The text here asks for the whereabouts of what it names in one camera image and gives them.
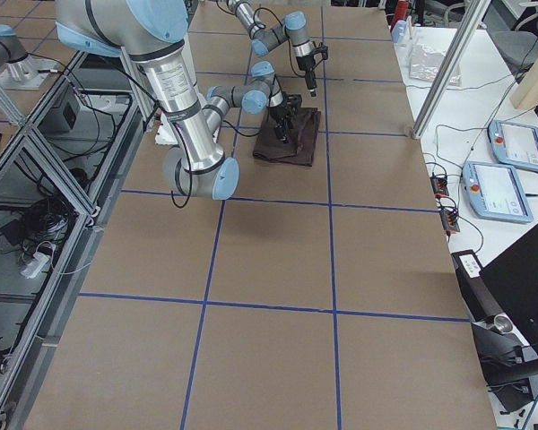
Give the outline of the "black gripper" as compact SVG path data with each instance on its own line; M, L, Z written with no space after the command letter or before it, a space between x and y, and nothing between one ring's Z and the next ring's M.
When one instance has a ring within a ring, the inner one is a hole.
M269 115L275 122L274 133L276 139L287 143L290 139L289 130L293 127L292 119L302 104L300 94L282 94L282 101L276 106L269 107Z
M299 69L304 73L304 79L311 97L317 95L317 80L315 68L321 61L328 59L328 46L323 42L316 44L308 40L294 45L294 53Z

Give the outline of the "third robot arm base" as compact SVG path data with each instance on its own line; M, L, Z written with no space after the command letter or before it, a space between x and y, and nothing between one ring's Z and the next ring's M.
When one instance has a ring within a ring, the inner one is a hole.
M0 24L0 85L7 90L38 90L52 73L56 61L31 55L13 28Z

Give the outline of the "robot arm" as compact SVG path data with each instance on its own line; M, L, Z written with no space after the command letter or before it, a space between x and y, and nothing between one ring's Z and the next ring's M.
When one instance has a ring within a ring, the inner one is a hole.
M238 162L213 137L231 108L287 116L288 98L266 61L254 65L251 83L212 88L201 104L183 57L188 15L182 1L58 1L56 28L73 49L106 57L127 53L143 70L175 137L164 176L172 191L187 197L223 201L238 186Z
M317 67L329 56L328 46L316 43L308 34L308 24L302 11L278 18L270 9L254 9L249 1L225 1L226 13L234 15L246 30L257 57L268 56L283 44L295 55L297 69L311 97L317 95Z

